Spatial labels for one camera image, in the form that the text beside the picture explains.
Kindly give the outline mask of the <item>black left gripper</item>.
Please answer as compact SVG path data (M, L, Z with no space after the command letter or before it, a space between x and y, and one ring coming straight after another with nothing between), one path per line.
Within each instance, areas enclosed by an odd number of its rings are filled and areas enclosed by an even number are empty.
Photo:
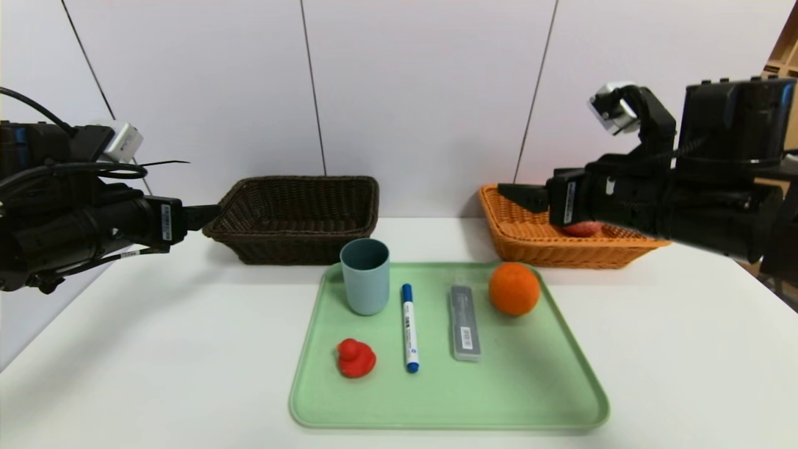
M183 207L176 198L111 195L90 209L90 252L111 253L134 244L168 251L187 231L202 230L220 213L219 205Z

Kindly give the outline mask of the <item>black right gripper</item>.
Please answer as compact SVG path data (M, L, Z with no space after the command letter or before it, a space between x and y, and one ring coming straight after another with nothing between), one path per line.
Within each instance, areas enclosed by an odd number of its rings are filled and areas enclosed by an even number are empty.
M676 239L678 182L663 155L610 153L578 170L555 170L546 187L499 183L497 191L531 213L549 208L554 225L599 221L650 238Z

